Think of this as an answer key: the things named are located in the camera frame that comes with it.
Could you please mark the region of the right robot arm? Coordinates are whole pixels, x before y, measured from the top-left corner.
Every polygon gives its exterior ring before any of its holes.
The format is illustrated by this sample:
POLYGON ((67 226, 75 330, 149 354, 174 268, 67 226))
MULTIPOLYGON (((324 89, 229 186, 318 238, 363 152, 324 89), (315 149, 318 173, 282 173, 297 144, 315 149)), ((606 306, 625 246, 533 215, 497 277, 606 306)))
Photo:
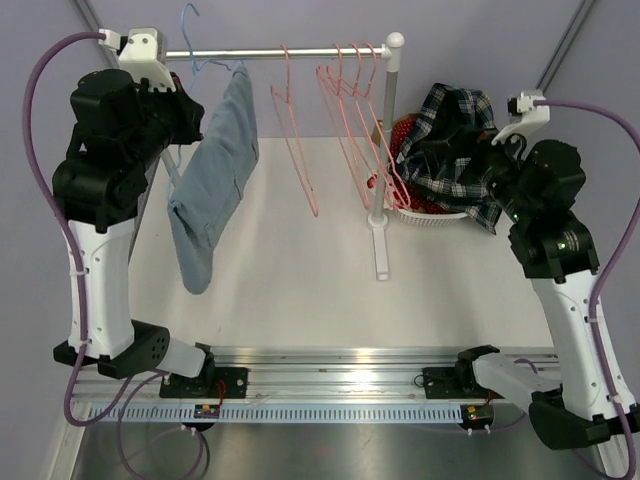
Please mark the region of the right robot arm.
POLYGON ((473 133, 462 154, 462 184, 478 183, 512 221, 511 249, 543 307, 561 377, 546 379, 485 345, 459 353, 456 389, 491 391, 528 414, 552 450, 586 448, 639 431, 639 405, 626 387, 606 323, 592 299, 599 260, 595 243, 571 210, 586 181, 577 149, 536 143, 523 161, 489 134, 473 133))

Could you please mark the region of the red polka dot skirt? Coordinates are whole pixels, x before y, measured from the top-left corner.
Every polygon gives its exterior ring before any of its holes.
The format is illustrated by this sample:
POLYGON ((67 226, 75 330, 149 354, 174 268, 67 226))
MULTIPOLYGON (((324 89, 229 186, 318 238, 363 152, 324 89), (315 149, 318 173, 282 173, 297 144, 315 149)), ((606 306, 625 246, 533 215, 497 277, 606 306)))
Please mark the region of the red polka dot skirt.
POLYGON ((428 133, 428 121, 422 113, 408 114, 397 119, 393 124, 390 145, 393 165, 423 162, 421 143, 428 133))

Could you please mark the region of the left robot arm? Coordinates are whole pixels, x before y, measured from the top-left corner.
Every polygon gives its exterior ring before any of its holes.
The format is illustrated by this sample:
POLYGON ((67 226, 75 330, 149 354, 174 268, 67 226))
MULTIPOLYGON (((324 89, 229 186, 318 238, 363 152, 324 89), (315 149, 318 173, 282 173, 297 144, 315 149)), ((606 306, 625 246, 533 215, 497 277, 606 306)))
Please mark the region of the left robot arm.
POLYGON ((53 350, 62 364, 96 365, 125 379, 147 371, 181 377, 195 397, 213 392, 217 374, 201 348, 167 328, 132 319, 129 248, 147 169, 170 145, 201 140, 203 107, 176 75, 169 89, 135 81, 119 69, 84 76, 70 97, 76 123, 65 160, 52 178, 53 196, 76 243, 69 249, 78 306, 66 341, 53 350))

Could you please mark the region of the pink wire hanger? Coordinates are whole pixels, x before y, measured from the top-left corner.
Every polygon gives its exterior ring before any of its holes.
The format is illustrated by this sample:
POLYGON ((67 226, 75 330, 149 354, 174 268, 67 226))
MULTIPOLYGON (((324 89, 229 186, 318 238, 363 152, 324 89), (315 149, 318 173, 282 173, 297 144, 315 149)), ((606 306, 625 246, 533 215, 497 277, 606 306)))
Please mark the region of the pink wire hanger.
POLYGON ((361 114, 356 106, 358 88, 365 78, 363 60, 368 58, 362 45, 351 45, 357 59, 353 79, 348 79, 344 71, 346 50, 337 47, 338 67, 332 68, 327 64, 318 66, 316 80, 351 179, 363 207, 369 210, 371 191, 367 188, 366 181, 369 173, 367 167, 371 166, 371 151, 367 140, 370 128, 367 124, 362 125, 361 114))
POLYGON ((400 179, 397 167, 393 165, 390 152, 396 89, 404 45, 405 37, 399 32, 389 34, 379 51, 371 44, 362 45, 368 58, 363 60, 365 78, 358 88, 356 106, 361 114, 362 125, 368 124, 370 127, 367 140, 371 151, 371 166, 367 169, 368 178, 377 175, 375 209, 379 210, 384 210, 385 175, 393 177, 396 199, 394 210, 409 207, 411 201, 407 187, 400 179))
POLYGON ((410 196, 393 165, 390 136, 377 118, 372 93, 382 55, 373 45, 352 44, 357 66, 345 67, 346 51, 337 49, 335 68, 316 68, 316 80, 343 157, 363 207, 374 207, 374 190, 382 188, 384 208, 408 205, 410 196))
POLYGON ((286 65, 284 89, 279 90, 276 86, 272 85, 270 87, 271 99, 298 182, 306 198, 311 214, 314 217, 318 217, 318 200, 312 183, 309 165, 301 142, 293 107, 290 51, 284 44, 281 44, 280 47, 286 65))

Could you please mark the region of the red poppy print skirt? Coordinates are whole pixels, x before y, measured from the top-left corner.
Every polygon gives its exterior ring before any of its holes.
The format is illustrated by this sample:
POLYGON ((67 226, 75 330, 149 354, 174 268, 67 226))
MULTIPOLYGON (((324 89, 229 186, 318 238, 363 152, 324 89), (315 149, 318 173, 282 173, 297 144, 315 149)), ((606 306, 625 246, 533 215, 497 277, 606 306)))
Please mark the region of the red poppy print skirt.
MULTIPOLYGON (((367 188, 371 191, 371 205, 369 207, 369 211, 373 212, 375 209, 375 197, 377 195, 377 175, 374 174, 370 176, 366 181, 367 188)), ((393 211, 396 208, 396 199, 395 199, 395 185, 393 182, 393 177, 391 175, 384 176, 384 195, 383 195, 383 208, 385 210, 393 211)))

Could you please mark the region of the dark plaid skirt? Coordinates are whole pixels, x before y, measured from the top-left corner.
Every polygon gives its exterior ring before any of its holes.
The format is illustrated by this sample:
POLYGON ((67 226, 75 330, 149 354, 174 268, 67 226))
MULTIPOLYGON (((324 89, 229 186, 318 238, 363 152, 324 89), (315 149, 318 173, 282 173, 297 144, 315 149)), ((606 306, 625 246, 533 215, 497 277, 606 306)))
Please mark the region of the dark plaid skirt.
POLYGON ((457 152, 453 143, 464 127, 495 127, 489 97, 481 90, 435 83, 392 158, 396 172, 409 188, 447 211, 467 214, 494 234, 501 208, 479 184, 459 183, 470 158, 457 152))

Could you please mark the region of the light blue denim skirt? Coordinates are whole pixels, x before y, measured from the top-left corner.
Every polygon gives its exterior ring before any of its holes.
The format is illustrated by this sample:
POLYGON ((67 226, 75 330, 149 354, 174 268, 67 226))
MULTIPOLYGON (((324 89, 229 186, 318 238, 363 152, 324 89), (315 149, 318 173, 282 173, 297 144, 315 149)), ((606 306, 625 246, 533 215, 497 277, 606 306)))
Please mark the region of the light blue denim skirt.
POLYGON ((253 85, 240 64, 167 204, 182 282, 189 293, 198 295, 208 288, 214 250, 258 160, 253 85))

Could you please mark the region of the blue wire hanger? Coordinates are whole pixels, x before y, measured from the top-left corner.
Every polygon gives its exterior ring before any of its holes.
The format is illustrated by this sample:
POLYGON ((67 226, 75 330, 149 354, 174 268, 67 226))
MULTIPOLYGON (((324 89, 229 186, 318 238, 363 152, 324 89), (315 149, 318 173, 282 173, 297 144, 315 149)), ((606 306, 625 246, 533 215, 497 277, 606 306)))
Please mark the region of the blue wire hanger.
MULTIPOLYGON (((226 69, 228 72, 230 73, 234 73, 239 66, 244 67, 244 62, 242 60, 237 60, 235 62, 234 67, 231 67, 228 63, 219 61, 219 60, 214 60, 214 59, 206 59, 206 60, 202 60, 199 61, 196 59, 195 57, 195 50, 193 48, 192 42, 189 38, 189 34, 187 31, 187 21, 186 21, 186 16, 187 16, 187 11, 191 10, 196 16, 200 16, 200 13, 197 9, 197 7, 192 3, 192 2, 187 2, 181 10, 181 14, 180 14, 180 30, 181 30, 181 35, 182 35, 182 39, 184 40, 184 42, 186 43, 187 46, 187 50, 189 53, 189 62, 190 62, 190 68, 191 68, 191 80, 189 82, 189 84, 184 88, 185 92, 190 95, 198 81, 198 77, 200 72, 203 70, 203 68, 206 65, 214 65, 214 66, 220 66, 223 67, 224 69, 226 69)), ((167 200, 167 204, 170 204, 171 201, 171 197, 172 194, 174 193, 175 189, 176 189, 176 185, 177 183, 180 181, 181 179, 181 175, 180 175, 180 167, 182 166, 183 163, 183 155, 182 155, 182 145, 179 145, 177 147, 177 162, 174 164, 174 166, 169 170, 168 173, 168 185, 167 185, 167 192, 166 192, 166 200, 167 200)))

